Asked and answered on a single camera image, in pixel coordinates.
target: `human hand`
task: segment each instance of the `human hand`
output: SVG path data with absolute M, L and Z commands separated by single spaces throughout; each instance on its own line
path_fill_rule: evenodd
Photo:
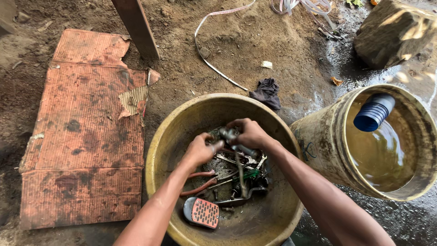
M 230 141 L 230 145 L 242 144 L 248 148 L 262 149 L 265 142 L 272 139 L 256 121 L 249 118 L 236 119 L 226 127 L 238 127 L 240 131 L 238 137 Z
M 206 132 L 196 136 L 182 157 L 182 161 L 187 165 L 190 165 L 193 171 L 196 169 L 196 167 L 211 160 L 216 152 L 223 149 L 225 146 L 225 142 L 223 140 L 218 141 L 216 144 L 207 145 L 205 140 L 210 138 L 212 138 L 212 136 Z

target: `bucket rim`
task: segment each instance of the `bucket rim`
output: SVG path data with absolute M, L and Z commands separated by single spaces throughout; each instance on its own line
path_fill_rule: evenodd
M 182 113 L 184 110 L 188 109 L 189 107 L 192 107 L 194 104 L 196 104 L 198 102 L 202 102 L 202 101 L 211 100 L 211 99 L 217 99 L 217 98 L 222 98 L 222 99 L 231 98 L 231 99 L 243 100 L 243 101 L 252 103 L 252 104 L 260 107 L 261 109 L 264 109 L 265 111 L 267 111 L 270 115 L 272 115 L 277 120 L 277 122 L 288 133 L 288 135 L 291 138 L 292 143 L 296 149 L 297 157 L 302 161 L 304 160 L 303 154 L 301 153 L 301 151 L 299 151 L 300 147 L 299 147 L 299 144 L 296 140 L 296 137 L 291 132 L 290 128 L 287 126 L 287 124 L 285 124 L 285 122 L 276 113 L 274 113 L 270 108 L 265 106 L 263 103 L 255 100 L 255 99 L 252 99 L 252 98 L 249 98 L 249 97 L 246 97 L 243 95 L 239 95 L 239 94 L 233 94 L 233 93 L 213 93 L 213 94 L 201 95 L 201 96 L 198 96 L 196 98 L 193 98 L 193 99 L 183 103 L 182 105 L 178 106 L 175 110 L 173 110 L 162 121 L 162 123 L 160 124 L 160 126 L 156 130 L 155 134 L 153 135 L 153 138 L 150 141 L 150 147 L 149 147 L 148 152 L 147 152 L 147 158 L 146 158 L 146 163 L 145 163 L 146 171 L 145 171 L 144 178 L 145 178 L 145 182 L 146 182 L 146 191 L 147 191 L 148 198 L 150 198 L 158 189 L 158 187 L 156 187 L 156 185 L 155 185 L 156 180 L 155 180 L 155 171 L 154 171 L 153 163 L 155 162 L 155 154 L 156 154 L 156 151 L 158 148 L 158 143 L 159 143 L 162 135 L 164 134 L 165 130 L 167 129 L 167 127 L 180 113 Z M 296 206 L 296 212 L 295 212 L 294 218 L 290 221 L 290 223 L 284 229 L 284 231 L 282 231 L 280 234 L 278 234 L 277 237 L 275 239 L 273 239 L 270 243 L 268 243 L 266 246 L 276 245 L 283 238 L 285 239 L 286 237 L 290 236 L 291 233 L 294 231 L 295 227 L 297 226 L 298 221 L 300 220 L 300 218 L 302 216 L 303 209 L 304 209 L 304 205 L 303 205 L 302 201 L 300 201 L 300 199 L 299 199 L 298 204 Z M 167 227 L 167 233 L 179 245 L 182 245 L 182 246 L 194 246 L 194 245 L 196 245 L 193 241 L 191 241 L 188 237 L 186 237 L 183 233 L 181 233 L 177 229 L 177 227 L 172 223 L 171 220 L 169 221 L 169 225 Z
M 374 84 L 374 85 L 370 85 L 370 86 L 367 86 L 367 87 L 363 87 L 360 90 L 356 90 L 355 93 L 350 98 L 347 99 L 347 104 L 346 104 L 346 107 L 345 107 L 346 111 L 345 111 L 345 114 L 343 114 L 343 119 L 341 120 L 341 138 L 342 138 L 342 141 L 344 143 L 344 148 L 345 148 L 346 153 L 347 153 L 347 161 L 349 163 L 351 163 L 349 166 L 352 167 L 352 169 L 355 172 L 355 175 L 358 175 L 358 177 L 361 180 L 361 182 L 364 183 L 368 189 L 370 189 L 372 192 L 376 193 L 378 196 L 381 196 L 381 197 L 383 197 L 385 199 L 388 199 L 388 200 L 396 200 L 396 201 L 410 201 L 410 200 L 414 200 L 414 199 L 416 199 L 418 197 L 423 196 L 433 186 L 433 184 L 437 181 L 437 171 L 434 172 L 434 176 L 432 177 L 431 182 L 421 192 L 419 192 L 419 193 L 417 193 L 417 194 L 415 194 L 413 196 L 407 197 L 406 199 L 397 199 L 397 198 L 391 197 L 390 193 L 396 192 L 396 191 L 402 189 L 408 182 L 404 186 L 402 186 L 401 188 L 399 188 L 398 190 L 395 190 L 395 191 L 391 191 L 391 192 L 381 192 L 381 191 L 378 191 L 372 185 L 370 185 L 370 183 L 362 176 L 361 172 L 358 170 L 358 168 L 356 167 L 356 165 L 352 161 L 352 158 L 351 158 L 352 155 L 349 152 L 349 147 L 347 145 L 347 140 L 346 140 L 346 120 L 347 120 L 347 115 L 349 113 L 349 109 L 350 109 L 352 103 L 357 98 L 357 96 L 360 95 L 362 92 L 365 92 L 365 91 L 367 91 L 367 90 L 369 90 L 371 88 L 374 88 L 374 87 L 381 87 L 381 86 L 385 86 L 385 87 L 388 87 L 388 88 L 391 88 L 391 89 L 396 89 L 396 90 L 401 91 L 402 92 L 402 96 L 406 97 L 411 102 L 413 102 L 415 100 L 417 102 L 418 110 L 420 112 L 424 112 L 424 114 L 423 114 L 424 120 L 426 120 L 426 121 L 428 121 L 430 123 L 431 131 L 434 133 L 435 136 L 437 136 L 437 127 L 436 127 L 436 124 L 435 124 L 433 118 L 431 117 L 430 112 L 423 106 L 423 104 L 421 102 L 419 102 L 417 100 L 417 98 L 413 94 L 411 94 L 407 90 L 405 90 L 405 89 L 403 89 L 403 88 L 401 88 L 399 86 L 393 85 L 393 84 Z

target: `cardboard sheet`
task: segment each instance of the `cardboard sheet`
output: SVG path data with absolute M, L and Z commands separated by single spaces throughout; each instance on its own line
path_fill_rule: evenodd
M 134 91 L 129 109 L 142 112 L 147 71 L 121 61 L 128 47 L 121 35 L 62 34 L 20 164 L 22 229 L 128 220 L 140 209 L 141 118 L 118 119 L 119 95 Z

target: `soil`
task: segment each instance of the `soil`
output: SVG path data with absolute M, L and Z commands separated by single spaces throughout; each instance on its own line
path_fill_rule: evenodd
M 126 221 L 19 230 L 21 177 L 17 169 L 37 118 L 45 73 L 63 30 L 128 32 L 107 0 L 15 2 L 17 10 L 31 19 L 25 24 L 13 23 L 15 33 L 0 38 L 0 245 L 110 245 Z M 132 42 L 122 60 L 129 68 L 151 67 L 161 73 L 161 79 L 149 91 L 145 152 L 159 124 L 185 101 L 218 92 L 248 96 L 248 92 L 232 85 L 201 60 L 194 45 L 194 31 L 208 13 L 249 3 L 250 0 L 142 1 L 161 59 L 142 59 Z M 337 23 L 342 15 L 336 6 L 344 7 L 344 2 L 333 3 L 330 17 Z M 48 21 L 53 23 L 39 32 Z M 356 18 L 348 25 L 357 29 L 359 24 Z M 353 37 L 352 30 L 345 28 L 345 33 Z M 291 16 L 278 15 L 271 10 L 270 1 L 258 0 L 246 10 L 209 17 L 199 31 L 198 43 L 199 48 L 205 46 L 211 51 L 208 62 L 249 91 L 257 87 L 260 79 L 276 78 L 282 104 L 278 114 L 287 124 L 337 98 L 330 80 L 332 66 L 326 62 L 327 40 L 300 4 Z M 272 62 L 273 69 L 261 67 L 264 60 Z M 171 239 L 166 237 L 164 242 L 169 245 Z

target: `rag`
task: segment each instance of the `rag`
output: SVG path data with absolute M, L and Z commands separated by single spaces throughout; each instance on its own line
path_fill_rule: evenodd
M 279 85 L 274 78 L 262 79 L 258 81 L 258 88 L 255 91 L 249 92 L 249 96 L 274 110 L 280 110 L 281 103 L 277 96 L 278 91 Z

